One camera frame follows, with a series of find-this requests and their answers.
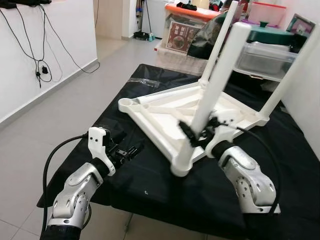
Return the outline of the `white plastic table top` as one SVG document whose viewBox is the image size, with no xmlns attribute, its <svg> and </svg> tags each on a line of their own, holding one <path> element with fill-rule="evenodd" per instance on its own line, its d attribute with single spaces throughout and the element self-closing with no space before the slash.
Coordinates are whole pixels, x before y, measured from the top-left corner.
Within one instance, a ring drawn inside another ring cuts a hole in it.
<svg viewBox="0 0 320 240">
<path fill-rule="evenodd" d="M 118 100 L 118 109 L 133 119 L 171 164 L 172 160 L 179 154 L 186 139 L 185 133 L 179 128 L 179 122 L 185 122 L 187 125 L 192 123 L 206 86 L 202 87 L 199 82 L 196 82 L 172 87 L 172 89 L 187 89 L 190 87 L 201 87 L 202 92 L 198 96 L 168 103 L 139 104 L 134 103 L 133 98 Z M 260 119 L 256 116 L 260 110 L 252 109 L 222 90 L 212 111 L 221 112 L 224 110 L 235 110 L 237 121 L 233 125 L 245 130 L 255 126 L 265 126 L 270 119 Z M 236 129 L 233 139 L 241 134 L 242 131 Z M 204 157 L 209 157 L 206 155 L 204 148 L 195 146 L 190 161 L 194 164 Z"/>
</svg>

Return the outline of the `white plastic table leg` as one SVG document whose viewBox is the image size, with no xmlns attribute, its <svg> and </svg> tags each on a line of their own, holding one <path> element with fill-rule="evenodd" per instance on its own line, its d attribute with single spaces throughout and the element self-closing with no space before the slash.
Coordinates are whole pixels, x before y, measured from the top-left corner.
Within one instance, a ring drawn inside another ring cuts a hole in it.
<svg viewBox="0 0 320 240">
<path fill-rule="evenodd" d="M 189 98 L 192 98 L 192 96 L 197 97 L 199 96 L 199 94 L 201 94 L 201 92 L 202 92 L 202 88 L 199 86 L 185 87 L 181 89 L 178 89 L 178 87 L 175 87 L 166 91 L 147 94 L 144 96 L 133 98 L 132 102 L 138 105 L 149 105 L 151 103 L 163 105 L 166 103 L 180 101 L 183 99 L 189 99 Z"/>
<path fill-rule="evenodd" d="M 198 82 L 201 87 L 205 87 L 208 82 L 210 81 L 210 77 L 212 74 L 212 71 L 214 69 L 214 66 L 217 62 L 217 59 L 220 55 L 220 51 L 222 49 L 222 46 L 224 44 L 224 41 L 227 36 L 227 32 L 230 30 L 231 24 L 233 23 L 233 18 L 237 12 L 239 2 L 237 0 L 231 0 L 230 7 L 227 9 L 226 16 L 224 18 L 224 21 L 221 25 L 221 29 L 219 30 L 219 33 L 217 35 L 217 39 L 215 39 L 214 46 L 212 48 L 210 57 L 208 58 L 206 62 L 206 66 L 203 70 L 201 78 L 199 78 Z"/>
<path fill-rule="evenodd" d="M 222 48 L 218 61 L 210 75 L 209 82 L 205 87 L 202 99 L 195 111 L 190 123 L 190 128 L 197 134 L 198 138 L 206 123 L 210 119 L 210 113 L 214 110 L 215 103 L 222 94 L 224 87 L 233 71 L 233 67 L 242 52 L 242 48 L 252 27 L 246 23 L 236 22 L 233 24 L 226 44 Z M 183 146 L 178 155 L 171 161 L 170 170 L 178 178 L 187 176 L 192 169 L 192 155 L 195 146 L 191 146 L 189 140 L 183 140 Z"/>
<path fill-rule="evenodd" d="M 301 73 L 303 68 L 308 64 L 314 48 L 317 46 L 320 39 L 320 27 L 317 26 L 307 38 L 304 46 L 302 46 L 297 58 L 292 63 L 290 69 L 285 76 L 279 82 L 278 87 L 272 92 L 270 98 L 268 98 L 262 109 L 256 114 L 263 121 L 267 121 L 270 118 L 270 114 L 275 107 L 281 102 L 282 98 L 288 93 L 291 85 L 296 82 L 297 74 Z"/>
</svg>

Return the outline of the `black table cloth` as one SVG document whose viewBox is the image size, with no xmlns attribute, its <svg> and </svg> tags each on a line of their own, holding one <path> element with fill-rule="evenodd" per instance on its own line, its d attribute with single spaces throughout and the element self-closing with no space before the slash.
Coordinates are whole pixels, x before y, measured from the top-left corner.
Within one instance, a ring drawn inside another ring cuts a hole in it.
<svg viewBox="0 0 320 240">
<path fill-rule="evenodd" d="M 157 84 L 149 86 L 131 81 L 133 78 Z M 263 217 L 255 220 L 243 217 L 233 184 L 217 166 L 217 160 L 205 158 L 196 162 L 185 178 L 173 176 L 165 156 L 127 114 L 118 110 L 121 98 L 172 89 L 195 83 L 198 78 L 148 64 L 135 69 L 94 124 L 105 126 L 115 135 L 126 134 L 124 146 L 142 144 L 143 149 L 105 179 L 91 201 L 232 240 L 320 240 L 320 192 L 315 188 L 320 183 L 320 163 L 283 103 L 276 106 L 265 126 L 251 129 L 273 151 L 283 183 L 281 214 L 259 214 Z M 90 160 L 87 141 L 78 142 L 50 179 L 48 207 L 70 174 Z"/>
</svg>

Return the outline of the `beige cloth-covered bench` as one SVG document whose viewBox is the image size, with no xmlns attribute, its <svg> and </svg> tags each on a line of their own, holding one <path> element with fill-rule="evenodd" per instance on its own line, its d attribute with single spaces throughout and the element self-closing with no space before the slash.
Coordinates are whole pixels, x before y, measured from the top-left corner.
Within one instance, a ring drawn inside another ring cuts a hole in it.
<svg viewBox="0 0 320 240">
<path fill-rule="evenodd" d="M 192 57 L 183 52 L 167 49 L 162 45 L 160 42 L 154 47 L 154 51 L 157 53 L 154 66 L 178 73 L 202 75 L 207 64 L 206 59 Z"/>
</svg>

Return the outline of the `clear plastic container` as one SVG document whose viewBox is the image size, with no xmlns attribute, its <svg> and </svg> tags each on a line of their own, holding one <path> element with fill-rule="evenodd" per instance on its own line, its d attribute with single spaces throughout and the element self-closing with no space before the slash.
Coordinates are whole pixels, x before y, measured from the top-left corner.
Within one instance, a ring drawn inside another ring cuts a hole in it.
<svg viewBox="0 0 320 240">
<path fill-rule="evenodd" d="M 297 57 L 288 46 L 254 41 L 244 44 L 234 71 L 281 82 Z"/>
</svg>

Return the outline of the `black bag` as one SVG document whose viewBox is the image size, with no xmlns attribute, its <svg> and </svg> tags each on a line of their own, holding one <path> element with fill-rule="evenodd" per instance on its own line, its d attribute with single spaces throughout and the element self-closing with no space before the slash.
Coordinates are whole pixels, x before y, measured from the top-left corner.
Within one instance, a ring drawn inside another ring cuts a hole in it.
<svg viewBox="0 0 320 240">
<path fill-rule="evenodd" d="M 219 14 L 208 21 L 195 35 L 187 50 L 189 57 L 208 59 L 215 45 L 227 12 Z"/>
</svg>

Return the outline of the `red printed cardboard box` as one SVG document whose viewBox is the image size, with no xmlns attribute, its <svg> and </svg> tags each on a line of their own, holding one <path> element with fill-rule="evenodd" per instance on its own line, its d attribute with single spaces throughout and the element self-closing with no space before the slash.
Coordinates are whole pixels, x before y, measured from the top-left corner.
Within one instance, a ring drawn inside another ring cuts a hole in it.
<svg viewBox="0 0 320 240">
<path fill-rule="evenodd" d="M 168 50 L 187 53 L 195 35 L 201 30 L 202 24 L 190 24 L 170 21 L 165 48 Z"/>
</svg>

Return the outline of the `mop with black head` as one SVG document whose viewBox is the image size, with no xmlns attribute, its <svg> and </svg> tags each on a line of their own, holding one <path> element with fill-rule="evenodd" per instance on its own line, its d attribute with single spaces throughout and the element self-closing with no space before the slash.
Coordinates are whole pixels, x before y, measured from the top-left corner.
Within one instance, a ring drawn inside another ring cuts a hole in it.
<svg viewBox="0 0 320 240">
<path fill-rule="evenodd" d="M 137 19 L 138 30 L 134 32 L 133 37 L 138 41 L 148 41 L 153 42 L 155 40 L 155 35 L 153 34 L 153 29 L 151 28 L 150 14 L 148 12 L 147 0 L 135 0 L 135 16 Z M 144 31 L 144 23 L 147 20 L 148 31 Z"/>
</svg>

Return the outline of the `clear storage bin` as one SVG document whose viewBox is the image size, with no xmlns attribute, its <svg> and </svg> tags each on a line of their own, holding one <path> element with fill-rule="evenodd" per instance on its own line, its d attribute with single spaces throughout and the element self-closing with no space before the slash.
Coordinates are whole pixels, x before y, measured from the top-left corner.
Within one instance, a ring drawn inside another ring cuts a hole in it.
<svg viewBox="0 0 320 240">
<path fill-rule="evenodd" d="M 204 22 L 203 20 L 199 20 L 196 18 L 192 18 L 192 17 L 188 17 L 188 16 L 181 16 L 178 14 L 173 14 L 170 13 L 166 20 L 165 20 L 165 25 L 164 25 L 164 35 L 162 37 L 162 46 L 165 47 L 165 42 L 166 42 L 166 38 L 168 35 L 168 31 L 169 31 L 169 24 L 170 21 L 176 21 L 176 22 L 181 22 L 181 23 L 186 23 L 188 25 L 203 25 L 202 28 L 204 27 L 204 25 L 208 22 Z"/>
</svg>

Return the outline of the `orange bin lid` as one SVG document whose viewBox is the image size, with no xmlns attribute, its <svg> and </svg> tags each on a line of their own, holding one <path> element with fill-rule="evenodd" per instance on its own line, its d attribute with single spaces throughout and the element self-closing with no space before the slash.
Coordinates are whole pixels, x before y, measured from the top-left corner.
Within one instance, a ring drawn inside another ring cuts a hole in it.
<svg viewBox="0 0 320 240">
<path fill-rule="evenodd" d="M 202 20 L 203 22 L 208 22 L 211 19 L 216 18 L 220 14 L 219 11 L 204 9 L 201 7 L 197 7 L 196 10 L 189 10 L 183 7 L 178 7 L 176 3 L 167 3 L 165 4 L 164 8 L 169 14 L 176 14 L 178 16 L 195 18 Z"/>
</svg>

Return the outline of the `small black object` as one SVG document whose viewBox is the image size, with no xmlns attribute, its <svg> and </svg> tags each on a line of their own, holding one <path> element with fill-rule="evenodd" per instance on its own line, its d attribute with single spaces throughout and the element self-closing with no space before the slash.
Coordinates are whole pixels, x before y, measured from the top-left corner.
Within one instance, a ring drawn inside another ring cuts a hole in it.
<svg viewBox="0 0 320 240">
<path fill-rule="evenodd" d="M 197 6 L 190 4 L 190 3 L 183 3 L 183 2 L 176 3 L 176 7 L 179 7 L 181 9 L 186 9 L 186 10 L 193 10 L 193 11 L 198 10 Z"/>
</svg>

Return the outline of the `pink box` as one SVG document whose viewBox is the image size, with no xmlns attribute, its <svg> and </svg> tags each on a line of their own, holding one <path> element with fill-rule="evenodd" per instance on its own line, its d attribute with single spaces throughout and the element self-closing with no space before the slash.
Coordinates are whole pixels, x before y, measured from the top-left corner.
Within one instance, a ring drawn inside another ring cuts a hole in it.
<svg viewBox="0 0 320 240">
<path fill-rule="evenodd" d="M 267 26 L 278 28 L 286 11 L 287 7 L 285 6 L 254 1 L 249 5 L 247 22 L 253 25 L 265 22 Z"/>
</svg>

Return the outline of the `black router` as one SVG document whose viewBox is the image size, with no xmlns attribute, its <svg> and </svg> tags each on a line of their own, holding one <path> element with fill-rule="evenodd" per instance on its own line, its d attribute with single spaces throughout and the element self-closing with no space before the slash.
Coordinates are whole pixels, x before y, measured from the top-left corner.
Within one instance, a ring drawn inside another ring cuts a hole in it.
<svg viewBox="0 0 320 240">
<path fill-rule="evenodd" d="M 38 7 L 40 5 L 50 4 L 52 0 L 0 0 L 0 8 L 16 9 L 17 5 L 29 7 Z"/>
</svg>

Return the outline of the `dark picture frame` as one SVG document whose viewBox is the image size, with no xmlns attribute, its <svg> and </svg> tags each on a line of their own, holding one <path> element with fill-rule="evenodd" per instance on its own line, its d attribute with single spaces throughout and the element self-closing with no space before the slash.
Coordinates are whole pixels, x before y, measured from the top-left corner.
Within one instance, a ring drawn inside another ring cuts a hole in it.
<svg viewBox="0 0 320 240">
<path fill-rule="evenodd" d="M 286 28 L 286 32 L 293 34 L 290 41 L 289 51 L 291 53 L 298 54 L 315 27 L 315 22 L 295 13 Z"/>
</svg>

